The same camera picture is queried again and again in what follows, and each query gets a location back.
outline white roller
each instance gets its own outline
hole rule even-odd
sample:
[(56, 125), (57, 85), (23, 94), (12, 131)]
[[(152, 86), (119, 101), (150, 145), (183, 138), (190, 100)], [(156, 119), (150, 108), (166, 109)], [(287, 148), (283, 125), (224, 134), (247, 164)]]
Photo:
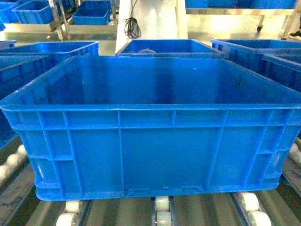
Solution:
[(296, 152), (290, 153), (290, 155), (296, 162), (301, 162), (301, 152), (296, 151)]
[(6, 160), (6, 163), (9, 167), (15, 168), (22, 162), (22, 158), (23, 156), (20, 154), (11, 154)]
[(252, 226), (271, 226), (271, 220), (264, 212), (253, 211), (249, 212), (248, 216), (251, 220)]
[(290, 153), (294, 153), (294, 152), (298, 152), (299, 151), (299, 148), (298, 146), (294, 143), (291, 150), (290, 150)]
[(238, 196), (247, 212), (259, 209), (259, 202), (254, 193), (242, 192)]
[(11, 171), (12, 169), (6, 164), (0, 166), (0, 180), (7, 178), (10, 175)]
[(66, 207), (65, 207), (65, 212), (68, 213), (79, 213), (81, 209), (82, 202), (79, 200), (75, 201), (67, 201), (66, 202)]
[(73, 226), (78, 216), (76, 213), (62, 213), (56, 222), (56, 226)]
[(158, 211), (169, 211), (169, 198), (168, 196), (158, 196), (155, 198), (155, 208)]
[(167, 211), (157, 212), (157, 226), (172, 226), (171, 213)]
[(20, 145), (18, 147), (17, 153), (20, 154), (20, 155), (24, 155), (24, 156), (27, 155), (24, 145)]

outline floor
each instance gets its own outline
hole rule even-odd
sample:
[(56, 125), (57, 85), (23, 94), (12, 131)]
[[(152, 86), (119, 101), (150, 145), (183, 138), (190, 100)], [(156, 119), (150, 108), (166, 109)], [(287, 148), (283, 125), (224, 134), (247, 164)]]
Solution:
[[(187, 15), (188, 38), (211, 45), (211, 39), (279, 39), (283, 30), (285, 16), (265, 18), (261, 33), (256, 31), (259, 16), (219, 16)], [(296, 17), (291, 32), (299, 29), (299, 17)], [(6, 33), (0, 32), (0, 40), (18, 40), (17, 45), (41, 41), (59, 41), (56, 32), (52, 34)], [(99, 41), (99, 54), (115, 55), (116, 35), (72, 35), (71, 40)]]

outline blue plastic crate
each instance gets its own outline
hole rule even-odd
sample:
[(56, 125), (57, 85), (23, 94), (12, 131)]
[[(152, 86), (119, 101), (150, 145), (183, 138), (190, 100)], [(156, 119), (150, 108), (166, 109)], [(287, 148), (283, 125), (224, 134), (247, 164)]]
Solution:
[(301, 53), (301, 43), (296, 41), (231, 39), (211, 42), (214, 48), (225, 54), (226, 59), (258, 73), (263, 70), (263, 54)]
[(208, 0), (185, 0), (186, 8), (207, 8)]
[[(58, 2), (58, 13), (61, 14)], [(54, 18), (48, 1), (30, 1), (15, 9), (16, 17), (22, 24), (49, 24)]]
[[(49, 70), (50, 64), (45, 56), (0, 56), (0, 99), (16, 91), (37, 76)], [(14, 139), (7, 118), (0, 112), (0, 149)]]
[(0, 108), (47, 201), (274, 189), (301, 129), (299, 92), (222, 59), (72, 57)]
[(16, 42), (16, 40), (0, 41), (0, 49), (14, 47)]
[(208, 0), (210, 8), (234, 8), (236, 0)]
[(91, 52), (98, 55), (97, 41), (38, 42), (0, 50), (0, 55), (46, 55), (50, 57), (54, 64), (59, 64), (69, 57), (81, 56)]
[(84, 1), (79, 8), (106, 8), (109, 10), (110, 14), (112, 13), (111, 2), (105, 0)]
[(65, 10), (69, 10), (74, 6), (73, 0), (62, 0), (62, 5)]
[(297, 0), (252, 0), (250, 8), (290, 9), (296, 3)]
[(301, 92), (301, 56), (300, 55), (264, 55), (263, 75)]
[(111, 20), (106, 8), (79, 8), (73, 15), (73, 21), (77, 25), (108, 25)]
[(224, 54), (196, 40), (131, 40), (118, 57), (223, 58)]
[(5, 29), (5, 25), (3, 24), (3, 21), (0, 18), (0, 32), (3, 31)]
[(12, 9), (17, 6), (17, 3), (13, 2), (0, 2), (0, 17), (4, 23), (13, 23), (17, 21), (17, 17)]
[(253, 0), (238, 0), (237, 7), (239, 8), (251, 8)]

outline shelf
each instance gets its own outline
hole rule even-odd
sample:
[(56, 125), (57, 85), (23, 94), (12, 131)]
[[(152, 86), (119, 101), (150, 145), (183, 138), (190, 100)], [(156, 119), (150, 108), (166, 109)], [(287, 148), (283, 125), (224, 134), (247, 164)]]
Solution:
[(70, 34), (116, 34), (117, 25), (75, 25), (73, 19), (70, 19)]

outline crate rim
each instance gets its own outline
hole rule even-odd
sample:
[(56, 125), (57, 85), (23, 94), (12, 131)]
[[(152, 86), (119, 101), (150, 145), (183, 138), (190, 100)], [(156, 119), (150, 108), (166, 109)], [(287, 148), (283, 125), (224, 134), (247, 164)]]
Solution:
[[(212, 46), (209, 46), (205, 43), (202, 43), (202, 42), (199, 42), (197, 41), (196, 39), (139, 39), (139, 40), (131, 40), (129, 42), (127, 42), (117, 53), (117, 54), (120, 54), (120, 56), (122, 54), (131, 54), (131, 55), (135, 55), (135, 54), (139, 54), (139, 55), (153, 55), (153, 54), (156, 54), (156, 55), (159, 55), (159, 54), (173, 54), (173, 53), (165, 53), (165, 52), (160, 52), (160, 53), (123, 53), (123, 51), (132, 43), (132, 42), (136, 42), (136, 41), (152, 41), (152, 42), (155, 42), (155, 41), (166, 41), (166, 40), (172, 40), (172, 41), (193, 41), (193, 42), (197, 42), (198, 44), (201, 44), (201, 45), (204, 45), (205, 47), (211, 49), (212, 51), (214, 51), (214, 53), (216, 54), (220, 54), (221, 57), (224, 56), (223, 52), (219, 51), (218, 49), (215, 49), (213, 48)], [(196, 55), (196, 54), (200, 54), (200, 53), (190, 53), (190, 52), (182, 52), (180, 54), (191, 54), (191, 55)]]
[[(258, 40), (258, 39), (211, 39), (210, 41), (215, 44), (227, 44), (227, 46), (235, 47), (236, 49), (239, 49), (239, 50), (242, 50), (242, 51), (245, 51), (248, 53), (253, 53), (253, 54), (264, 54), (264, 53), (262, 53), (262, 51), (275, 51), (276, 49), (278, 51), (284, 51), (284, 50), (288, 49), (288, 48), (251, 48), (251, 47), (228, 42), (228, 41), (232, 41), (232, 40), (248, 41), (248, 40)], [(286, 40), (276, 40), (276, 41), (295, 42), (295, 41), (286, 41)], [(295, 49), (296, 51), (298, 50), (298, 52), (301, 53), (301, 47), (300, 48), (290, 48), (290, 49)]]
[[(111, 111), (111, 110), (125, 110), (125, 111), (148, 111), (152, 109), (161, 111), (161, 110), (231, 110), (231, 109), (301, 109), (301, 103), (288, 103), (288, 104), (167, 104), (167, 105), (156, 105), (156, 104), (124, 104), (124, 105), (21, 105), (21, 104), (10, 104), (9, 100), (14, 99), (17, 95), (27, 93), (30, 87), (36, 86), (36, 84), (44, 81), (45, 79), (52, 77), (54, 72), (65, 67), (65, 65), (70, 64), (73, 60), (80, 58), (115, 58), (115, 56), (72, 56), (69, 59), (58, 64), (56, 67), (48, 70), (44, 74), (30, 81), (26, 85), (20, 87), (18, 90), (9, 94), (2, 100), (0, 100), (0, 109), (8, 112), (21, 111)], [(120, 57), (121, 60), (135, 60), (135, 59), (148, 59), (147, 57)], [(173, 60), (215, 60), (223, 61), (227, 64), (231, 64), (240, 69), (245, 69), (244, 67), (237, 65), (231, 61), (224, 59), (186, 59), (186, 58), (173, 58)], [(301, 93), (288, 88), (278, 82), (275, 82), (271, 79), (268, 79), (258, 73), (255, 73), (249, 69), (246, 70), (246, 73), (252, 74), (261, 80), (268, 80), (269, 82), (274, 83), (279, 86), (280, 89), (285, 89), (290, 95), (295, 97), (301, 97)]]
[(275, 64), (278, 64), (278, 65), (283, 65), (283, 63), (285, 63), (285, 67), (288, 67), (292, 70), (301, 72), (301, 64), (294, 62), (294, 61), (287, 60), (287, 59), (283, 59), (281, 56), (300, 56), (300, 55), (297, 55), (297, 54), (294, 54), (294, 55), (291, 55), (291, 54), (281, 54), (281, 55), (264, 54), (262, 59), (272, 62), (272, 63), (275, 63)]
[(33, 56), (33, 55), (30, 55), (30, 56), (18, 56), (18, 55), (16, 55), (16, 57), (32, 57), (32, 59), (25, 60), (23, 62), (14, 64), (14, 65), (11, 65), (11, 66), (7, 66), (7, 67), (4, 67), (4, 68), (0, 68), (0, 72), (3, 71), (3, 70), (9, 69), (9, 68), (13, 68), (13, 67), (19, 66), (19, 65), (23, 65), (23, 64), (30, 63), (30, 62), (33, 62), (33, 61), (36, 61), (36, 60), (41, 60), (41, 59), (47, 58), (47, 56)]
[(39, 10), (37, 10), (37, 9), (19, 9), (20, 7), (22, 7), (22, 6), (24, 6), (24, 5), (27, 5), (27, 4), (29, 4), (29, 3), (33, 2), (33, 1), (38, 1), (38, 0), (31, 0), (31, 1), (29, 1), (29, 2), (26, 2), (26, 3), (24, 3), (24, 4), (20, 5), (20, 6), (18, 6), (18, 7), (16, 7), (16, 8), (12, 9), (12, 10), (15, 11), (15, 10), (17, 9), (17, 10), (22, 10), (22, 11), (30, 11), (30, 12), (35, 11), (35, 12), (40, 12), (40, 11), (42, 11), (42, 10), (44, 10), (44, 9), (46, 9), (46, 8), (48, 8), (48, 7), (50, 7), (50, 5), (48, 5), (48, 6), (45, 6), (44, 8), (42, 8), (42, 9), (39, 9)]
[[(93, 46), (95, 44), (99, 44), (98, 41), (64, 41), (63, 43), (74, 43), (74, 42), (87, 43), (87, 45), (82, 46), (80, 48), (76, 48), (76, 49), (74, 49), (72, 51), (68, 51), (68, 52), (53, 52), (53, 53), (46, 53), (46, 52), (45, 53), (42, 53), (42, 52), (8, 52), (8, 53), (6, 53), (6, 52), (1, 52), (1, 50), (0, 50), (0, 56), (20, 55), (20, 54), (23, 54), (23, 55), (52, 55), (52, 54), (60, 55), (60, 54), (73, 53), (73, 52), (76, 52), (80, 49), (87, 48), (87, 47)], [(29, 45), (26, 45), (26, 46), (33, 46), (33, 45), (37, 45), (37, 44), (41, 44), (41, 43), (58, 43), (58, 41), (42, 41), (42, 42), (32, 43), (32, 44), (29, 44)], [(11, 47), (9, 49), (15, 49), (15, 48), (18, 48), (18, 47), (23, 47), (23, 46), (14, 46), (14, 47)]]

